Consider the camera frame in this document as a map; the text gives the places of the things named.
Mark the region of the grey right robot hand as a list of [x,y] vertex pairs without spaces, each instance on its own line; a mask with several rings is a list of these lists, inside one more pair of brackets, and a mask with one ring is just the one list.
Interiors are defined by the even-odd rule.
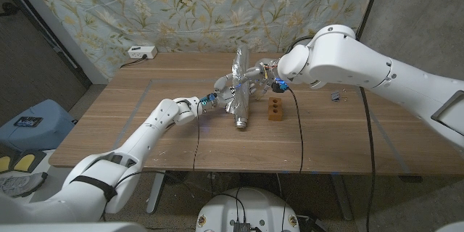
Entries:
[[260,100],[278,77],[277,66],[277,59],[263,58],[246,70],[241,82],[249,84],[249,93],[255,100]]

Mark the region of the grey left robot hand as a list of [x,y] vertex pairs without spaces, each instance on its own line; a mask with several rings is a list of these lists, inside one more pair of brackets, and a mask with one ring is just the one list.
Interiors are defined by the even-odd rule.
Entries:
[[213,86],[215,99],[212,101],[213,107],[226,107],[233,101],[235,88],[232,86],[233,74],[229,73],[218,78]]

